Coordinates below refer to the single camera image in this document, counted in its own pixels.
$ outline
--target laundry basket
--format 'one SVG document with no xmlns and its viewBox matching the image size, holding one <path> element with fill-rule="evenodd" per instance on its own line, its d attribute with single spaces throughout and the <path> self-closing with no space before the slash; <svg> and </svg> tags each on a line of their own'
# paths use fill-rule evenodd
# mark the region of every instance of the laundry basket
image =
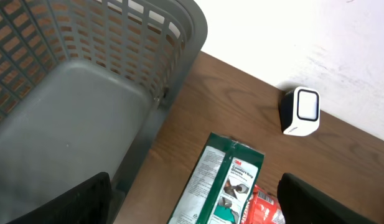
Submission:
<svg viewBox="0 0 384 224">
<path fill-rule="evenodd" d="M 0 0 L 0 223 L 102 171 L 127 193 L 206 36 L 192 0 Z"/>
</svg>

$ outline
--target white cube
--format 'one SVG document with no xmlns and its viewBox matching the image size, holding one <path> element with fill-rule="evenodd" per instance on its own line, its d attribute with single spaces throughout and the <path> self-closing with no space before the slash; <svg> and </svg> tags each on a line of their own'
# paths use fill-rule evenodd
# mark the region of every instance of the white cube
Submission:
<svg viewBox="0 0 384 224">
<path fill-rule="evenodd" d="M 320 95 L 316 90 L 297 87 L 281 100 L 280 118 L 283 134 L 307 136 L 319 127 Z"/>
</svg>

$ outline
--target white backdrop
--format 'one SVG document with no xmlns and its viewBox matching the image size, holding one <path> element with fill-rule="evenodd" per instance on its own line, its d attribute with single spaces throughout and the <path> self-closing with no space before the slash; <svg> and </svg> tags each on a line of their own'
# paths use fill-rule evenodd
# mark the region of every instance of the white backdrop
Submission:
<svg viewBox="0 0 384 224">
<path fill-rule="evenodd" d="M 324 111 L 384 140 L 384 0 L 195 1 L 204 52 L 278 88 L 314 88 Z"/>
</svg>

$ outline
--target brown wooden surface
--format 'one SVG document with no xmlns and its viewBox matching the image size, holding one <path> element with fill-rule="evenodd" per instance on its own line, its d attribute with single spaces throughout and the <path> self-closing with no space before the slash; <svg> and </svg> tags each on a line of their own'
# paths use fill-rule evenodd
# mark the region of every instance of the brown wooden surface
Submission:
<svg viewBox="0 0 384 224">
<path fill-rule="evenodd" d="M 116 223 L 166 223 L 211 131 L 266 153 L 258 178 L 266 190 L 276 193 L 282 174 L 291 172 L 384 223 L 384 142 L 324 112 L 314 134 L 283 135 L 279 95 L 276 88 L 201 53 Z"/>
</svg>

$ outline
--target red snack wrapper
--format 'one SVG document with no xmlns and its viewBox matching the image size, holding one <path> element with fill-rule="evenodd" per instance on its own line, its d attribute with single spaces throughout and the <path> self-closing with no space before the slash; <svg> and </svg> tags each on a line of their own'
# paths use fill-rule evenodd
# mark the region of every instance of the red snack wrapper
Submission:
<svg viewBox="0 0 384 224">
<path fill-rule="evenodd" d="M 267 194 L 259 186 L 254 191 L 243 212 L 241 224 L 285 224 L 286 221 L 276 197 Z"/>
</svg>

